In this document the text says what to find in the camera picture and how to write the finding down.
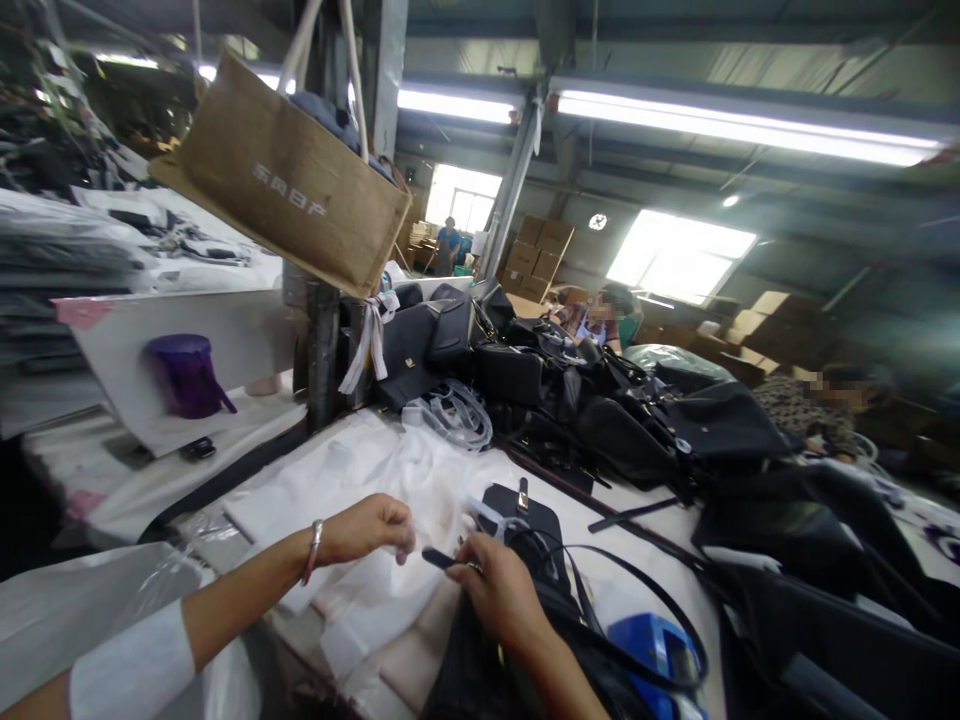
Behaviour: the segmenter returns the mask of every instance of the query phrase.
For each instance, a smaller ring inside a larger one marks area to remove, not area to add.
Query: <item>shoulder strap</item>
[[[682,691],[689,692],[696,690],[702,684],[704,679],[707,676],[708,664],[707,664],[707,652],[703,646],[703,641],[700,639],[700,635],[697,632],[696,628],[693,626],[693,623],[690,622],[690,618],[687,617],[686,613],[680,608],[676,600],[674,600],[666,590],[664,590],[653,578],[641,571],[639,568],[631,565],[630,563],[622,560],[613,553],[607,552],[606,550],[598,547],[593,547],[592,545],[567,545],[569,548],[580,548],[583,550],[590,550],[595,552],[608,560],[616,563],[621,568],[630,573],[637,580],[646,585],[653,592],[657,598],[663,602],[664,605],[670,610],[673,616],[676,618],[677,622],[680,624],[680,627],[683,631],[690,637],[693,642],[694,649],[696,650],[697,655],[697,669],[698,677],[693,681],[677,681],[670,678],[665,678],[659,673],[655,672],[651,668],[647,667],[639,660],[634,658],[629,653],[621,650],[619,647],[614,645],[612,642],[607,640],[599,632],[591,629],[587,625],[584,625],[580,618],[574,618],[570,615],[562,612],[558,612],[553,608],[544,607],[544,611],[547,613],[547,616],[550,618],[550,621],[554,625],[562,626],[564,634],[567,637],[571,637],[579,642],[581,645],[586,647],[591,647],[605,657],[607,657],[612,662],[620,665],[627,672],[633,673],[634,675],[640,677],[643,680],[646,680],[651,685],[656,685],[659,688],[671,691]],[[580,577],[580,571],[577,569],[576,563],[573,562],[573,558],[570,559],[570,563],[573,570],[574,582],[579,589],[583,581]],[[585,600],[585,594],[580,595],[581,603]],[[589,615],[593,615],[593,608],[589,609]]]

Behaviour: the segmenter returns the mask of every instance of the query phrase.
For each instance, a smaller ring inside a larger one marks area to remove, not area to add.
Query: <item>blue shirt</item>
[[[437,240],[446,243],[446,246],[441,245],[440,249],[446,250],[448,253],[463,242],[460,233],[456,230],[447,230],[446,228],[440,228],[440,232],[437,233]]]

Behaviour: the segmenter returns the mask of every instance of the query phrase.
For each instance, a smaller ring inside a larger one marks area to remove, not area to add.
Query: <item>bright window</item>
[[[641,210],[607,277],[702,304],[717,292],[756,239],[753,233]]]
[[[496,175],[437,165],[427,199],[426,221],[443,225],[452,216],[458,230],[483,230],[501,180]]]

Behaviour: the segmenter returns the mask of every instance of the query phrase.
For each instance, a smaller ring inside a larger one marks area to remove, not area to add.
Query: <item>person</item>
[[[617,355],[622,355],[618,324],[636,312],[637,304],[630,288],[612,282],[604,285],[591,302],[565,304],[550,319],[570,333],[578,345],[589,337],[597,345],[607,345]]]
[[[886,403],[893,389],[883,367],[832,365],[815,381],[771,375],[753,394],[770,419],[806,442],[808,450],[853,463],[856,414]],[[822,443],[811,439],[817,435]]]
[[[144,618],[0,713],[0,720],[155,717],[195,673],[309,577],[313,565],[351,562],[383,546],[396,547],[403,565],[414,549],[413,518],[406,505],[380,493],[323,522],[308,567],[313,540],[313,527],[300,530]],[[607,718],[570,648],[550,626],[516,553],[476,534],[456,559],[447,575],[468,593],[487,632],[530,674],[550,717]],[[463,564],[468,561],[481,571]]]
[[[453,275],[453,259],[460,250],[463,238],[456,230],[457,221],[448,217],[444,227],[437,234],[437,277]]]

